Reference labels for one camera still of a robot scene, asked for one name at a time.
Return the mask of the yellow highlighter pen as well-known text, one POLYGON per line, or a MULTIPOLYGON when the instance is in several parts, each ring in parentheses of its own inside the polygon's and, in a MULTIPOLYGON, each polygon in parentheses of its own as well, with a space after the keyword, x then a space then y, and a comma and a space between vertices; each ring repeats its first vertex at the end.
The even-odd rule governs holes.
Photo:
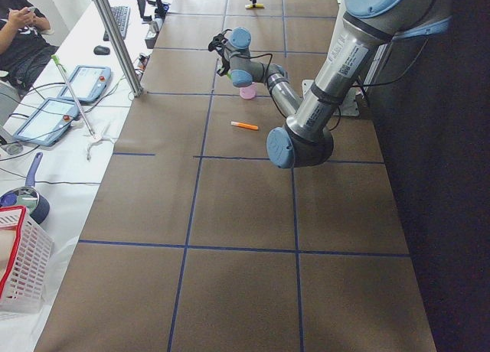
POLYGON ((261 4, 261 3, 251 3, 251 4, 248 4, 248 5, 245 5, 245 9, 263 9, 265 8, 264 4, 261 4))

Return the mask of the orange highlighter pen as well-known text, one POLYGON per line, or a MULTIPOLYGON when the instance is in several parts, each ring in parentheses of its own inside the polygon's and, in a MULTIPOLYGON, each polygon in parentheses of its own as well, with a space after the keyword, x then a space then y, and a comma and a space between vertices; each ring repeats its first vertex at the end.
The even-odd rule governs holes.
POLYGON ((252 131, 258 131, 259 130, 259 127, 257 125, 248 124, 248 123, 245 123, 245 122, 231 121, 230 124, 232 126, 235 126, 235 127, 238 127, 238 128, 242 128, 242 129, 249 129, 249 130, 252 130, 252 131))

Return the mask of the pink mesh pen holder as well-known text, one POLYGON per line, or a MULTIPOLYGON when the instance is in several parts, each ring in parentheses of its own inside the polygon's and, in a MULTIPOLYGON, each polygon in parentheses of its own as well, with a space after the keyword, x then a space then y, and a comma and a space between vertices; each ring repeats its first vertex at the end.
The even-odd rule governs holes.
POLYGON ((254 99, 256 97, 256 84, 240 87, 240 97, 242 99, 254 99))

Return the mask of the small steel cup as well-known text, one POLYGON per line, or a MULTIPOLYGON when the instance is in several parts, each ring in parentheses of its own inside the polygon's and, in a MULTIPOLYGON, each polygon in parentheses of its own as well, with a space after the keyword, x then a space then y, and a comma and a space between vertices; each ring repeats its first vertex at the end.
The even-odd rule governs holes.
POLYGON ((157 34, 162 29, 163 19, 155 18, 149 22, 149 31, 153 34, 157 34))

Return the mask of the black keyboard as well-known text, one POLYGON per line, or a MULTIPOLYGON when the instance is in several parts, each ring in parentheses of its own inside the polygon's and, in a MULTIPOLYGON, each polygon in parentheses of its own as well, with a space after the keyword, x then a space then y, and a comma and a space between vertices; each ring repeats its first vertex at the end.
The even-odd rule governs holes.
POLYGON ((125 5, 111 6, 113 17, 116 21, 116 25, 119 29, 123 40, 126 39, 126 34, 129 26, 130 11, 131 8, 125 5))

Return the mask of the black computer mouse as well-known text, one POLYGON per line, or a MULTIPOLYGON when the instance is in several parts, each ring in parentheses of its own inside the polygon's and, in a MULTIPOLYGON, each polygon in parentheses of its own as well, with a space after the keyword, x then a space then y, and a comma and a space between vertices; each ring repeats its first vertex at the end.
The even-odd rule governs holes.
POLYGON ((93 53, 97 56, 107 56, 110 55, 110 48, 102 45, 97 45, 93 49, 93 53))

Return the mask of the far teach pendant tablet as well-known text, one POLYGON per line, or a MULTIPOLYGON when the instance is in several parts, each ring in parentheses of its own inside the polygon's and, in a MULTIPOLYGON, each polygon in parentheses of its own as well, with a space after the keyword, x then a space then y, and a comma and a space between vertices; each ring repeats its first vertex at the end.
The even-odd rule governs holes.
POLYGON ((65 70, 61 75, 66 77, 79 102, 88 105, 102 96, 111 79, 112 70, 104 66, 78 65, 70 76, 65 70))

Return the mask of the teach pendant tablet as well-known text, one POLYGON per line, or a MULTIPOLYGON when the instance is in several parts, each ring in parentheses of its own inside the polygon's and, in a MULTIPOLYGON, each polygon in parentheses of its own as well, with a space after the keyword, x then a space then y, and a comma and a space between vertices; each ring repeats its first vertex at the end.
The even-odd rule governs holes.
POLYGON ((13 138, 20 142, 52 146, 78 115, 79 109, 74 102, 47 98, 15 131, 13 138))
POLYGON ((78 65, 70 76, 65 70, 61 75, 66 77, 79 102, 88 105, 102 96, 111 79, 112 70, 104 66, 78 65))

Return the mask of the long metal grabber stick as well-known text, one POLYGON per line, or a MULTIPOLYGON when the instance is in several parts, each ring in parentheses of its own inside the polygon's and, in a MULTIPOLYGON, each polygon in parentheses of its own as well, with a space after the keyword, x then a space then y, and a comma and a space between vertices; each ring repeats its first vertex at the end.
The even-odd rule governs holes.
POLYGON ((62 76, 62 78, 65 82, 65 85, 68 88, 68 91, 69 91, 70 95, 72 96, 73 101, 75 102, 75 105, 77 106, 77 108, 81 114, 82 120, 85 122, 85 125, 87 126, 87 129, 88 129, 90 136, 92 138, 96 138, 96 133, 93 130, 93 127, 91 126, 91 124, 89 123, 89 120, 86 116, 86 113, 84 112, 83 107, 81 106, 80 101, 78 100, 78 98, 74 92, 74 89, 73 89, 70 81, 68 80, 68 76, 66 75, 66 70, 64 69, 64 66, 61 64, 61 62, 60 62, 60 60, 56 54, 53 54, 51 56, 51 59, 53 60, 55 66, 59 70, 60 75, 62 76))

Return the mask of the near teach pendant tablet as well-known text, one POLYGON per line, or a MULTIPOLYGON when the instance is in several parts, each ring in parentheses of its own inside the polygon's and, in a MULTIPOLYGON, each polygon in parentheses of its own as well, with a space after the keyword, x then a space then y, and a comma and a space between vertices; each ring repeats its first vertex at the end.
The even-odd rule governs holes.
POLYGON ((52 146, 78 115, 79 109, 74 102, 47 98, 15 131, 13 138, 20 142, 52 146))

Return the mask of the seated person black shirt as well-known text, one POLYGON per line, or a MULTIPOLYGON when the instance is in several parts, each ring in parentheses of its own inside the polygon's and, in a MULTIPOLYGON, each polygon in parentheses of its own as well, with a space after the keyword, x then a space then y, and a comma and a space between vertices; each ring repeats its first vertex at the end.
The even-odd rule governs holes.
POLYGON ((50 22, 28 0, 1 0, 1 70, 15 88, 33 87, 58 47, 41 34, 50 22))

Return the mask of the blue saucepan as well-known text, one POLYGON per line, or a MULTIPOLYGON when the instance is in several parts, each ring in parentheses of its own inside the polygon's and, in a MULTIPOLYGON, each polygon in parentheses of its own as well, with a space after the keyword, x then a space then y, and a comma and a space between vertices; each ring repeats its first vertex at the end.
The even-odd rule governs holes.
POLYGON ((23 206, 30 217, 38 224, 44 222, 50 211, 48 200, 35 188, 35 175, 42 158, 42 152, 38 152, 35 155, 22 187, 10 190, 1 196, 1 208, 23 206))

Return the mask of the white plastic basket red rim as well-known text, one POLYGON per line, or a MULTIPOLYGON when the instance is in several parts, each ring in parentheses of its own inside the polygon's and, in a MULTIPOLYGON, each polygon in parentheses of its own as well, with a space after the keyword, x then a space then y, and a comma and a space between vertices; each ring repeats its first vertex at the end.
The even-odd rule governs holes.
POLYGON ((37 313, 54 241, 23 206, 1 209, 1 318, 37 313))

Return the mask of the aluminium frame post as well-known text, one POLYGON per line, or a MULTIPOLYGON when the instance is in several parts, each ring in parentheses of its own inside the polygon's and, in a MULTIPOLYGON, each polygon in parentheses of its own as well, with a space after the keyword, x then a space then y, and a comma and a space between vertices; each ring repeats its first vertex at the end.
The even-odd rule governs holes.
POLYGON ((119 65, 122 68, 124 76, 130 86, 131 92, 134 97, 139 97, 143 88, 137 77, 133 62, 129 56, 129 52, 126 48, 126 44, 120 33, 119 26, 116 23, 116 19, 113 16, 110 4, 108 0, 92 0, 99 12, 100 18, 103 22, 104 28, 109 36, 109 41, 113 46, 113 50, 116 53, 116 57, 119 61, 119 65))

